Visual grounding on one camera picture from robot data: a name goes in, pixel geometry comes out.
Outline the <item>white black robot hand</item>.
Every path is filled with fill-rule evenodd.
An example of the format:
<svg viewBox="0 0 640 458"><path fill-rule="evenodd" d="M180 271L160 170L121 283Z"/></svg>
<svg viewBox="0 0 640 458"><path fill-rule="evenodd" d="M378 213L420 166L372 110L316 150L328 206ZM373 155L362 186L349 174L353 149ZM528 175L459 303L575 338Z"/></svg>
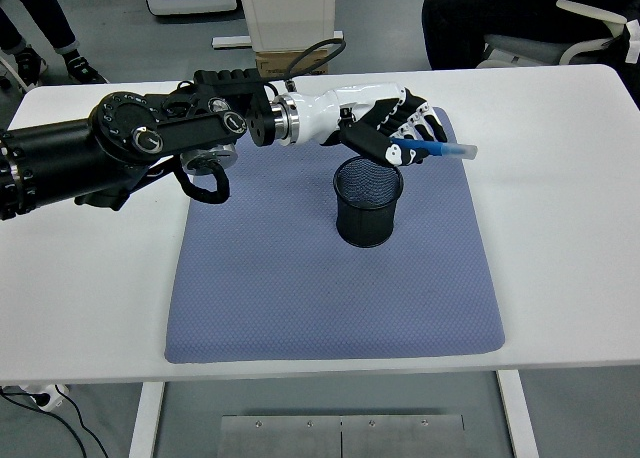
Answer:
<svg viewBox="0 0 640 458"><path fill-rule="evenodd" d="M421 163L429 155L425 142L448 141L429 103L395 82L290 97L293 125L284 140L287 145L342 144L381 166L399 167Z"/></svg>

